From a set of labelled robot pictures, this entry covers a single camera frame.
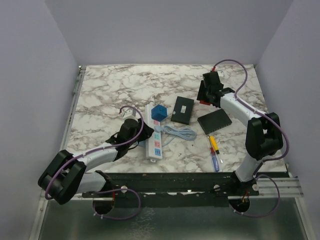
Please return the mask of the white power strip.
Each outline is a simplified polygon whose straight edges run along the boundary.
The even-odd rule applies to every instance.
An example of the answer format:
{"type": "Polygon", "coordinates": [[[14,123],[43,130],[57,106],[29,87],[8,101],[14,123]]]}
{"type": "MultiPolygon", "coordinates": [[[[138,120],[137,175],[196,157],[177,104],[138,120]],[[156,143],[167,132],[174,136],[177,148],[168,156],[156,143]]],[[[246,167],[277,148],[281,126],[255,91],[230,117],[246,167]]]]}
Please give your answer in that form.
{"type": "Polygon", "coordinates": [[[163,153],[162,153],[161,133],[155,130],[155,127],[160,126],[160,122],[152,119],[153,107],[154,106],[151,104],[147,104],[145,106],[144,122],[147,124],[148,127],[154,130],[151,137],[149,137],[145,141],[145,152],[146,152],[146,159],[155,163],[156,161],[163,159],[163,153]]]}

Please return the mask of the blue cube plug adapter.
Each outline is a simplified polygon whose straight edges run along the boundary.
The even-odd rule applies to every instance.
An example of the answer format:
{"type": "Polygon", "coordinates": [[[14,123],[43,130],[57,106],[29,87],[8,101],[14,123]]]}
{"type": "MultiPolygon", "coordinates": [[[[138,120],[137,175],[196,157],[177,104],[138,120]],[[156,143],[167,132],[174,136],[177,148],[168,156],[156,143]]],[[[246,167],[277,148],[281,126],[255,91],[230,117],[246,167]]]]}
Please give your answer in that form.
{"type": "Polygon", "coordinates": [[[158,104],[151,109],[151,118],[158,122],[163,121],[168,116],[167,108],[158,104]]]}

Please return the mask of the red cube plug adapter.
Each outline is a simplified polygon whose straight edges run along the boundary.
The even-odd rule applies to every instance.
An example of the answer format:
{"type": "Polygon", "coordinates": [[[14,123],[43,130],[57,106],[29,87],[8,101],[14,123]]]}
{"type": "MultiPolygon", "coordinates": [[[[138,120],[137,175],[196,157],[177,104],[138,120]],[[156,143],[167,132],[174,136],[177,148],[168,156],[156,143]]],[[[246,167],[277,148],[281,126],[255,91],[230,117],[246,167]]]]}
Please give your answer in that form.
{"type": "Polygon", "coordinates": [[[207,101],[207,100],[200,100],[199,103],[203,104],[203,105],[207,105],[207,106],[211,105],[211,103],[209,101],[207,101]]]}

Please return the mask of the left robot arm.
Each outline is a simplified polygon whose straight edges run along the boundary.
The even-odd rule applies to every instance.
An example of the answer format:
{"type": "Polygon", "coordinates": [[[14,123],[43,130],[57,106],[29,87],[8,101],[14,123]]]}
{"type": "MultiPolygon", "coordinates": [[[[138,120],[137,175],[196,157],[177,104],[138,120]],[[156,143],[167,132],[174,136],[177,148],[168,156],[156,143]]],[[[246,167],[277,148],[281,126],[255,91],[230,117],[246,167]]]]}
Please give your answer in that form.
{"type": "Polygon", "coordinates": [[[111,163],[128,153],[135,143],[149,139],[154,129],[141,118],[126,119],[120,130],[104,143],[82,153],[59,151],[38,179],[38,186],[45,193],[47,200],[54,199],[60,205],[67,203],[75,194],[94,192],[97,196],[106,197],[111,190],[103,174],[91,173],[89,178],[84,175],[102,164],[111,163]]]}

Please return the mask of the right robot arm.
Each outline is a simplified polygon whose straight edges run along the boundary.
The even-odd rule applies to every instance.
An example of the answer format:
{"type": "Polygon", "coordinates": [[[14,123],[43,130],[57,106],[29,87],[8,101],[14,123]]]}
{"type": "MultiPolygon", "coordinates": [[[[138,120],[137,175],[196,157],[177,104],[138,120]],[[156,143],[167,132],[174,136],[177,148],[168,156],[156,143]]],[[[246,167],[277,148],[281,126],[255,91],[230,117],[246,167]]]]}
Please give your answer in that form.
{"type": "Polygon", "coordinates": [[[236,96],[233,89],[224,87],[216,71],[202,77],[197,100],[227,111],[246,127],[246,156],[235,170],[237,179],[229,184],[230,191],[240,196],[247,191],[247,182],[254,178],[264,160],[283,147],[280,119],[276,113],[260,111],[236,96]]]}

